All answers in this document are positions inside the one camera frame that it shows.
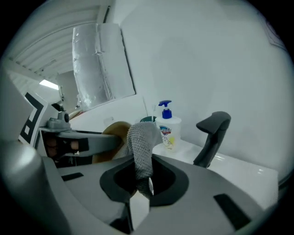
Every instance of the blue pump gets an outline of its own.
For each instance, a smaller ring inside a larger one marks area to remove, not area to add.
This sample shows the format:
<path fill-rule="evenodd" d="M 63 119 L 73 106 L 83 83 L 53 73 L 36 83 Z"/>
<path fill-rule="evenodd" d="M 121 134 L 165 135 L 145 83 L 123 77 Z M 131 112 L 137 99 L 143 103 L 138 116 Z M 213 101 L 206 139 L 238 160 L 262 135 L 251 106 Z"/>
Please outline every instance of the blue pump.
<path fill-rule="evenodd" d="M 167 105 L 171 103 L 171 101 L 160 101 L 158 106 L 164 105 L 165 109 L 162 111 L 162 118 L 169 119 L 172 117 L 171 110 L 167 108 Z"/>

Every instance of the gray cloth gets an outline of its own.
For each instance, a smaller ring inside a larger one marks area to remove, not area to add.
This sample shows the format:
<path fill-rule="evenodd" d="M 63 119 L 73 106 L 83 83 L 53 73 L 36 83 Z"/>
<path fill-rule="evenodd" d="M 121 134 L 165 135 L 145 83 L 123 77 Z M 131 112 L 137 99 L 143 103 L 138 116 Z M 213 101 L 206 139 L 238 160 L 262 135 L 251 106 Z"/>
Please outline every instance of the gray cloth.
<path fill-rule="evenodd" d="M 136 187 L 145 197 L 152 196 L 149 178 L 153 175 L 152 149 L 162 143 L 159 129 L 152 122 L 132 125 L 128 131 L 127 144 L 115 158 L 134 155 Z"/>

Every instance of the ceiling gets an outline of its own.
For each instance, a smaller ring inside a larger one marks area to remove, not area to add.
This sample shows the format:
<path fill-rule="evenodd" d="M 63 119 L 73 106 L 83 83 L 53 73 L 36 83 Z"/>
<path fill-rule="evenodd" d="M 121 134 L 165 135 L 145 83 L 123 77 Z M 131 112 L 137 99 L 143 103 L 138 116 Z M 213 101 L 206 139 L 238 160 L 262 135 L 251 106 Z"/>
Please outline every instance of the ceiling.
<path fill-rule="evenodd" d="M 73 70 L 75 26 L 103 23 L 112 0 L 51 0 L 36 9 L 19 29 L 5 53 L 5 67 L 22 93 L 43 79 Z"/>

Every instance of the black handle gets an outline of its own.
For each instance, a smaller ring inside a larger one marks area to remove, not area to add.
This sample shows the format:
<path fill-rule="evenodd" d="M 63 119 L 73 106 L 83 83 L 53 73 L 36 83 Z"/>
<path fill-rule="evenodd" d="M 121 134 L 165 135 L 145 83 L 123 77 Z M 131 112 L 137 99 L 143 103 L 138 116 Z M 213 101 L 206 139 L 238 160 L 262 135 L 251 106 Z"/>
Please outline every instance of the black handle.
<path fill-rule="evenodd" d="M 208 133 L 204 148 L 194 160 L 194 165 L 207 168 L 217 153 L 231 121 L 226 112 L 213 112 L 210 117 L 196 124 L 196 127 Z"/>

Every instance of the ceiling light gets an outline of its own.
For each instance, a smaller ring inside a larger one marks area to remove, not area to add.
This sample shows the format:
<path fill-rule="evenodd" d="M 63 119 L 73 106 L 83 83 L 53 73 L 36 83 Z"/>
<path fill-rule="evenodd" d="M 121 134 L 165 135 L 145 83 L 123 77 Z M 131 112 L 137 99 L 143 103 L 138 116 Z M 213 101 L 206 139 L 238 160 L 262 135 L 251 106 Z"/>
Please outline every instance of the ceiling light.
<path fill-rule="evenodd" d="M 40 85 L 47 86 L 47 87 L 53 88 L 55 90 L 59 90 L 59 88 L 56 84 L 49 82 L 47 80 L 43 80 L 42 82 L 40 82 Z"/>

